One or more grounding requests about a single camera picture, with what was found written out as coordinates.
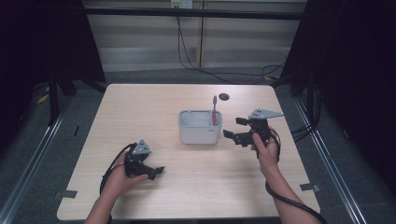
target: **black cable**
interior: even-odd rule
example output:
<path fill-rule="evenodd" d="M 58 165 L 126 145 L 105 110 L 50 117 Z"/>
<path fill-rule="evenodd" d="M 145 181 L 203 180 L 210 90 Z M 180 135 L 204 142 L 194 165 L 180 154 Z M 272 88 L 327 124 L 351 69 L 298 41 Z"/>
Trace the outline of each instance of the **black cable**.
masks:
<path fill-rule="evenodd" d="M 320 64 L 323 63 L 324 58 L 325 58 L 325 56 L 326 56 L 326 53 L 327 53 L 327 51 L 329 50 L 329 46 L 330 46 L 330 44 L 331 44 L 331 42 L 332 42 L 332 36 L 334 35 L 334 30 L 336 29 L 336 25 L 337 25 L 337 23 L 338 23 L 338 21 L 339 21 L 339 19 L 340 19 L 341 11 L 343 10 L 343 8 L 344 8 L 346 2 L 347 2 L 347 0 L 344 0 L 343 3 L 342 3 L 342 5 L 341 5 L 341 7 L 340 7 L 340 9 L 338 10 L 338 13 L 337 13 L 335 22 L 334 22 L 334 24 L 333 24 L 333 26 L 332 26 L 332 30 L 331 30 L 330 35 L 329 35 L 329 38 L 327 39 L 327 41 L 326 41 L 326 43 L 325 43 L 326 46 L 325 46 L 325 48 L 324 48 L 324 50 L 323 50 L 323 53 L 322 53 L 321 55 L 318 56 L 318 57 L 319 57 L 319 59 L 318 59 L 319 63 L 317 63 L 318 65 L 320 65 Z M 310 70 L 313 70 L 314 65 L 311 64 L 310 67 L 311 67 Z M 314 94 L 315 94 L 315 92 L 317 92 L 317 91 L 318 91 L 318 87 L 315 86 Z M 312 125 L 313 127 L 310 128 L 310 129 L 308 130 L 308 133 L 306 133 L 306 134 L 300 136 L 299 138 L 295 139 L 294 142 L 300 141 L 301 139 L 303 139 L 304 137 L 306 137 L 307 135 L 309 135 L 310 133 L 312 133 L 312 132 L 317 128 L 318 120 L 319 120 L 319 117 L 320 117 L 320 113 L 321 113 L 321 95 L 319 96 L 318 115 L 317 115 L 317 118 L 314 119 L 314 121 L 313 121 L 313 122 L 314 122 L 313 125 Z"/>
<path fill-rule="evenodd" d="M 320 119 L 320 114 L 321 114 L 321 105 L 322 105 L 322 95 L 318 91 L 318 87 L 315 87 L 314 90 L 315 94 L 315 102 L 314 102 L 314 118 L 312 122 L 308 126 L 304 126 L 302 128 L 299 128 L 297 130 L 292 131 L 291 133 L 300 133 L 299 135 L 293 136 L 294 142 L 297 143 L 309 134 L 311 134 L 317 127 Z"/>
<path fill-rule="evenodd" d="M 185 42 L 184 42 L 184 37 L 183 37 L 183 34 L 181 33 L 181 27 L 180 27 L 180 19 L 179 19 L 179 17 L 177 17 L 177 27 L 178 27 L 178 29 L 177 29 L 177 30 L 178 30 L 178 35 L 177 35 L 177 52 L 178 52 L 178 60 L 179 60 L 180 64 L 181 64 L 184 68 L 186 68 L 186 69 L 188 69 L 188 70 L 197 71 L 197 72 L 200 72 L 200 73 L 202 73 L 202 74 L 210 75 L 210 76 L 215 77 L 215 78 L 217 78 L 217 79 L 219 79 L 219 80 L 221 80 L 221 81 L 224 81 L 224 82 L 229 83 L 229 84 L 234 84 L 234 85 L 239 85 L 239 83 L 231 82 L 231 81 L 226 80 L 226 79 L 224 79 L 224 78 L 221 78 L 221 77 L 219 77 L 219 76 L 217 76 L 217 75 L 238 75 L 238 76 L 260 77 L 259 80 L 255 81 L 255 82 L 253 82 L 253 83 L 245 84 L 245 85 L 255 85 L 255 84 L 260 83 L 260 82 L 263 80 L 263 78 L 264 78 L 265 75 L 271 74 L 271 73 L 275 72 L 275 70 L 277 70 L 278 68 L 284 66 L 284 63 L 285 63 L 285 62 L 283 62 L 283 63 L 281 63 L 281 64 L 270 64 L 270 65 L 266 65 L 266 66 L 264 66 L 264 68 L 262 69 L 262 73 L 261 73 L 261 74 L 232 73 L 232 72 L 212 73 L 212 72 L 207 72 L 206 70 L 203 70 L 203 69 L 196 68 L 196 67 L 191 63 L 190 58 L 189 58 L 189 55 L 188 55 L 188 53 L 187 53 L 186 44 L 185 44 Z M 186 66 L 186 65 L 181 61 L 180 39 L 181 39 L 181 42 L 182 42 L 182 44 L 183 44 L 184 53 L 185 53 L 185 55 L 186 55 L 186 58 L 187 58 L 187 61 L 189 62 L 190 67 Z M 271 67 L 271 66 L 275 66 L 276 68 L 274 68 L 273 70 L 271 70 L 271 71 L 269 71 L 269 72 L 267 72 L 267 73 L 264 73 L 265 68 Z"/>
<path fill-rule="evenodd" d="M 33 91 L 38 91 L 40 89 L 48 87 L 48 83 L 41 83 L 33 87 Z"/>
<path fill-rule="evenodd" d="M 103 190 L 103 188 L 105 187 L 105 184 L 106 184 L 107 179 L 108 179 L 108 177 L 110 176 L 111 172 L 113 172 L 113 170 L 114 170 L 116 167 L 119 167 L 119 166 L 124 165 L 124 164 L 120 164 L 120 165 L 114 166 L 114 163 L 116 163 L 116 161 L 119 159 L 119 157 L 121 156 L 121 154 L 122 154 L 126 149 L 128 149 L 128 148 L 130 148 L 130 147 L 135 147 L 135 146 L 136 146 L 136 143 L 134 143 L 134 144 L 129 144 L 128 146 L 126 146 L 125 148 L 123 148 L 123 149 L 119 152 L 119 154 L 116 156 L 116 158 L 114 158 L 113 162 L 111 162 L 111 164 L 110 164 L 110 166 L 107 168 L 105 174 L 102 176 L 102 182 L 100 183 L 99 194 L 102 194 L 102 190 Z M 110 214 L 110 216 L 108 217 L 107 224 L 111 224 L 112 220 L 113 220 L 113 217 L 112 217 L 111 214 Z"/>
<path fill-rule="evenodd" d="M 266 189 L 267 192 L 268 192 L 271 196 L 273 196 L 274 198 L 276 198 L 276 199 L 278 199 L 278 200 L 280 200 L 280 201 L 282 201 L 282 202 L 284 202 L 284 203 L 288 203 L 288 204 L 290 204 L 290 205 L 293 205 L 293 206 L 295 206 L 295 207 L 298 207 L 298 208 L 300 208 L 300 209 L 303 209 L 305 212 L 311 214 L 312 216 L 314 216 L 315 218 L 317 218 L 317 219 L 318 219 L 321 223 L 323 223 L 323 224 L 326 224 L 326 223 L 327 223 L 326 219 L 324 219 L 323 216 L 321 216 L 319 213 L 317 213 L 317 212 L 316 212 L 315 210 L 313 210 L 312 208 L 306 206 L 305 204 L 296 202 L 296 201 L 294 201 L 294 200 L 292 200 L 292 199 L 289 199 L 289 198 L 283 197 L 283 196 L 281 196 L 281 195 L 279 195 L 279 194 L 276 194 L 273 190 L 271 190 L 271 188 L 270 188 L 270 186 L 268 185 L 268 182 L 267 182 L 267 181 L 265 181 L 265 189 Z"/>
<path fill-rule="evenodd" d="M 274 138 L 274 140 L 276 141 L 276 146 L 277 146 L 277 161 L 279 161 L 279 155 L 280 155 L 280 137 L 279 137 L 279 135 L 277 134 L 277 132 L 276 132 L 275 130 L 273 130 L 273 129 L 270 129 L 270 130 L 271 130 L 272 132 L 275 133 L 275 135 L 273 135 L 273 134 L 271 133 L 271 137 Z M 295 201 L 292 200 L 292 199 L 289 199 L 289 198 L 286 198 L 286 197 L 283 197 L 283 196 L 281 196 L 281 195 L 276 194 L 273 190 L 271 190 L 271 188 L 270 188 L 270 186 L 268 185 L 268 182 L 267 182 L 267 181 L 265 181 L 265 189 L 267 190 L 267 192 L 268 192 L 272 197 L 274 197 L 274 198 L 276 198 L 276 199 L 278 199 L 278 200 L 280 200 L 280 201 L 282 201 L 282 202 L 284 202 L 284 203 L 288 203 L 288 204 L 290 204 L 290 205 L 293 205 L 293 206 L 295 206 L 295 207 L 298 207 L 298 208 L 300 208 L 300 209 L 305 210 L 305 212 L 307 212 L 307 213 L 311 214 L 312 216 L 316 217 L 316 218 L 317 218 L 321 223 L 323 223 L 323 224 L 326 224 L 326 223 L 327 223 L 323 216 L 321 216 L 319 213 L 317 213 L 317 212 L 316 212 L 315 210 L 313 210 L 312 208 L 306 206 L 305 204 L 295 202 Z"/>

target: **gray floor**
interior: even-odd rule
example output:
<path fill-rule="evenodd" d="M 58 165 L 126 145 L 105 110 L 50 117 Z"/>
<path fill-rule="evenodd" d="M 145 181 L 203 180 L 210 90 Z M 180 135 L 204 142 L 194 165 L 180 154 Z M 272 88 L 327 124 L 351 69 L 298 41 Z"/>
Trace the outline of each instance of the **gray floor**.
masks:
<path fill-rule="evenodd" d="M 243 72 L 259 74 L 261 68 L 217 68 L 211 72 Z M 259 77 L 219 75 L 234 84 L 251 84 Z M 140 71 L 107 73 L 107 84 L 111 83 L 199 83 L 227 84 L 211 74 L 200 74 L 187 69 L 162 71 Z M 91 128 L 103 94 L 81 83 L 76 83 L 78 92 L 64 114 L 63 122 L 53 138 L 49 150 L 39 164 L 26 194 L 12 219 L 12 223 L 63 223 L 56 217 L 60 204 L 54 195 L 66 189 L 73 173 L 78 156 Z M 20 124 L 20 131 L 8 149 L 7 155 L 0 160 L 0 205 L 3 207 L 9 194 L 17 185 L 29 160 L 33 157 L 41 137 L 47 130 L 49 121 L 49 101 L 36 105 L 42 89 L 34 92 L 34 99 Z M 285 113 L 290 129 L 297 130 L 304 125 L 297 111 L 294 99 L 290 96 L 289 86 L 276 88 L 276 95 Z M 60 94 L 61 104 L 67 99 Z M 343 129 L 332 114 L 323 108 L 318 130 L 331 152 L 352 195 L 356 198 L 367 223 L 394 223 L 396 220 L 395 198 L 364 161 L 353 142 L 345 139 Z M 326 170 L 318 151 L 310 138 L 297 143 L 300 156 L 311 183 L 318 185 L 316 193 L 321 214 L 328 223 L 353 223 L 344 203 Z M 195 223 L 195 220 L 162 220 L 150 223 Z M 279 223 L 277 218 L 247 219 L 245 223 Z M 217 220 L 214 223 L 232 223 L 231 220 Z"/>

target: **human arm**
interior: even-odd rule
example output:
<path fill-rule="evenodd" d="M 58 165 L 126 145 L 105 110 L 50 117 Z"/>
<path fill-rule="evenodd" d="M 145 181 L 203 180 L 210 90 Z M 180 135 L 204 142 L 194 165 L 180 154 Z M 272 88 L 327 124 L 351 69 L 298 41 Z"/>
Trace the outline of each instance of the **human arm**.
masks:
<path fill-rule="evenodd" d="M 123 161 L 126 154 L 127 151 L 123 152 L 116 161 L 114 166 L 115 168 L 108 177 L 102 193 L 94 203 L 92 210 L 84 223 L 106 224 L 116 200 L 125 194 L 132 186 L 149 178 L 148 175 L 140 175 L 130 178 L 125 174 Z"/>
<path fill-rule="evenodd" d="M 259 150 L 260 152 L 260 169 L 262 174 L 265 176 L 270 189 L 278 195 L 294 200 L 298 203 L 303 203 L 292 190 L 285 177 L 280 173 L 279 167 L 277 166 L 276 140 L 271 137 L 266 144 L 267 146 L 265 146 L 257 133 L 254 133 L 252 137 L 255 145 L 253 145 L 251 149 Z M 279 217 L 284 224 L 319 223 L 319 221 L 314 216 L 305 212 L 301 208 L 284 203 L 278 199 L 274 199 L 274 202 L 276 205 L 276 210 L 279 213 Z"/>

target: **wooden table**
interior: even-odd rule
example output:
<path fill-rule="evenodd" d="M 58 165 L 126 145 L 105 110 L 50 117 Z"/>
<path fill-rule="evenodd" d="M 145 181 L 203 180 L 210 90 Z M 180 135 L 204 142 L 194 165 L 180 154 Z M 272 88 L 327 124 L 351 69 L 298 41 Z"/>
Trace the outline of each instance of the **wooden table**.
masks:
<path fill-rule="evenodd" d="M 179 140 L 178 113 L 185 109 L 213 108 L 214 95 L 223 116 L 222 129 L 244 133 L 248 126 L 235 118 L 248 118 L 257 107 L 282 112 L 269 86 L 142 85 L 108 86 L 92 128 L 70 179 L 68 190 L 76 198 L 63 198 L 61 220 L 85 219 L 99 196 L 102 175 L 128 144 L 144 139 L 152 153 L 150 167 L 165 166 L 154 181 L 135 186 L 114 206 L 113 218 L 199 219 L 277 217 L 273 199 L 264 188 L 256 153 L 236 146 L 220 135 L 215 145 L 184 145 Z M 319 212 L 300 156 L 284 117 L 268 119 L 281 139 L 279 167 L 305 204 Z"/>

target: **white container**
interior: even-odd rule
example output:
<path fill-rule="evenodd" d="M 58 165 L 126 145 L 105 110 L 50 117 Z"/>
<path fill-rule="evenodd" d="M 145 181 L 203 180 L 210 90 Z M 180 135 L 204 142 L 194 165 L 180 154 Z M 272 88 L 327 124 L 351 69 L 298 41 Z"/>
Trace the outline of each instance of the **white container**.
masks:
<path fill-rule="evenodd" d="M 213 124 L 212 112 L 213 110 L 180 111 L 180 141 L 184 144 L 216 144 L 219 141 L 222 115 L 216 111 L 216 123 Z"/>

